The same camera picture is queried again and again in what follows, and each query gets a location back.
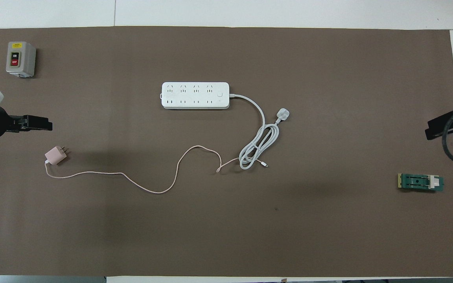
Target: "power outlet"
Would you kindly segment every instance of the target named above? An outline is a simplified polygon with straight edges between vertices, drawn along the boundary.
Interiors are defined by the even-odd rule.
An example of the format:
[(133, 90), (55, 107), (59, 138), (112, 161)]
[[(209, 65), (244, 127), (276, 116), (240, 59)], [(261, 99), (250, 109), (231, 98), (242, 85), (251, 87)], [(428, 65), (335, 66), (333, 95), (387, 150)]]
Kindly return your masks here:
[(165, 109), (227, 109), (228, 83), (166, 82), (160, 93)]

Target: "green terminal block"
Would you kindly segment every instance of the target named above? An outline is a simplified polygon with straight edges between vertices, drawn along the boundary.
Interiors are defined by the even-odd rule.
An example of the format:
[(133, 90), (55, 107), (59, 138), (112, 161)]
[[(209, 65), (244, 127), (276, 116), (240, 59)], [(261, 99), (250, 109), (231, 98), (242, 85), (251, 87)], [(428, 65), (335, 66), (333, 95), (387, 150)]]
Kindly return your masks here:
[(444, 179), (438, 175), (398, 174), (398, 188), (443, 191)]

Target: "white cable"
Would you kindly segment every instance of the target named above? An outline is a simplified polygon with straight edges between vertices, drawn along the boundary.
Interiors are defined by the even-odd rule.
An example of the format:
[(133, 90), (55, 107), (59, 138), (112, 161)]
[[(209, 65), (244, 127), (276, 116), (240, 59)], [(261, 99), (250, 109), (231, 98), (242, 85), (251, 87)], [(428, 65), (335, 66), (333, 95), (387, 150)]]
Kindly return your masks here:
[[(57, 177), (57, 176), (50, 175), (50, 173), (48, 172), (48, 167), (47, 167), (48, 160), (45, 161), (45, 171), (46, 171), (46, 174), (47, 174), (48, 176), (50, 176), (50, 177), (52, 177), (52, 178), (55, 178), (55, 179), (67, 179), (67, 178), (71, 178), (71, 177), (74, 177), (74, 176), (78, 176), (78, 175), (81, 175), (81, 174), (87, 174), (87, 173), (92, 173), (92, 174), (103, 174), (103, 175), (122, 175), (123, 177), (126, 177), (129, 181), (131, 181), (132, 184), (138, 186), (139, 188), (141, 188), (141, 189), (143, 189), (143, 190), (145, 190), (145, 191), (147, 191), (147, 192), (150, 192), (150, 193), (154, 193), (154, 194), (159, 195), (159, 194), (161, 194), (161, 193), (167, 192), (168, 190), (170, 190), (170, 189), (174, 186), (174, 184), (176, 183), (176, 179), (177, 179), (177, 177), (178, 177), (178, 169), (179, 169), (179, 164), (181, 163), (181, 160), (183, 160), (183, 157), (184, 157), (190, 150), (193, 150), (193, 149), (196, 149), (196, 148), (205, 149), (205, 150), (207, 150), (207, 151), (209, 151), (209, 152), (215, 153), (215, 154), (218, 156), (218, 158), (219, 158), (219, 167), (218, 167), (218, 169), (216, 169), (216, 173), (219, 172), (219, 170), (221, 170), (221, 168), (222, 168), (223, 166), (225, 166), (225, 165), (227, 165), (228, 163), (231, 163), (232, 161), (238, 159), (238, 158), (234, 158), (234, 159), (232, 159), (232, 160), (230, 160), (230, 161), (228, 161), (227, 163), (225, 163), (225, 164), (222, 165), (222, 164), (221, 164), (221, 155), (219, 155), (218, 152), (216, 152), (216, 151), (214, 151), (214, 150), (210, 150), (210, 149), (208, 149), (208, 148), (206, 148), (206, 147), (203, 147), (203, 146), (201, 146), (201, 145), (194, 145), (194, 146), (190, 147), (187, 151), (185, 151), (185, 153), (183, 153), (183, 156), (181, 156), (181, 158), (178, 160), (178, 164), (176, 165), (176, 174), (174, 175), (174, 181), (172, 181), (171, 186), (170, 186), (169, 188), (167, 188), (166, 190), (160, 191), (160, 192), (156, 192), (156, 191), (152, 191), (152, 190), (146, 189), (145, 187), (143, 187), (143, 186), (137, 184), (135, 181), (133, 181), (132, 179), (130, 179), (130, 178), (129, 178), (127, 175), (125, 175), (125, 173), (123, 173), (123, 172), (112, 172), (112, 173), (109, 173), (109, 172), (85, 171), (85, 172), (76, 173), (76, 174), (73, 174), (73, 175), (70, 175), (70, 176)], [(261, 162), (261, 161), (259, 161), (259, 160), (257, 160), (257, 161), (258, 161), (259, 163), (261, 163), (262, 165), (266, 165), (264, 162)]]
[[(261, 108), (248, 97), (245, 97), (243, 95), (238, 95), (238, 94), (231, 94), (230, 98), (242, 98), (247, 100), (248, 102), (251, 102), (256, 109), (260, 112), (261, 115), (261, 127), (258, 129), (258, 132), (256, 133), (256, 136), (253, 138), (250, 143), (248, 143), (239, 153), (239, 161), (241, 168), (246, 170), (249, 169), (253, 163), (260, 157), (260, 155), (268, 148), (270, 147), (277, 137), (279, 136), (279, 127), (277, 124), (279, 124), (280, 121), (286, 120), (286, 118), (289, 116), (289, 111), (286, 109), (282, 108), (278, 113), (277, 113), (277, 120), (273, 124), (265, 124), (265, 115), (263, 114), (263, 111)], [(266, 133), (265, 136), (263, 136), (263, 132), (268, 129), (268, 132)]]

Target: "white table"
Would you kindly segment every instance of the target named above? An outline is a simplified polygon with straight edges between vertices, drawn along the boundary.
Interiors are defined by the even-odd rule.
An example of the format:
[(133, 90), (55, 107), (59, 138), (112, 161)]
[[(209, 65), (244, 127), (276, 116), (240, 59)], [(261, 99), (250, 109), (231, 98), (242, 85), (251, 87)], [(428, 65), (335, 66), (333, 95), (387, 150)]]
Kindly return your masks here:
[[(91, 26), (448, 29), (453, 49), (453, 0), (0, 0), (0, 28)], [(219, 283), (281, 279), (120, 276), (109, 277), (108, 282)], [(288, 281), (339, 279), (351, 278), (306, 277), (288, 278)]]

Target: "wall adapter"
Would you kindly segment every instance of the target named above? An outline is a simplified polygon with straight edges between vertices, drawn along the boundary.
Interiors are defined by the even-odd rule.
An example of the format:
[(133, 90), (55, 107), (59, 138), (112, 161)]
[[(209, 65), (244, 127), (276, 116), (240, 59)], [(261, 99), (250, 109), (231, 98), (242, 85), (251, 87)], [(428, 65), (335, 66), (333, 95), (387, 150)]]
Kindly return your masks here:
[(165, 109), (227, 109), (228, 83), (166, 82), (160, 99)]
[(45, 153), (46, 161), (45, 163), (50, 163), (52, 165), (57, 165), (64, 158), (66, 158), (66, 153), (64, 147), (54, 147), (47, 153)]

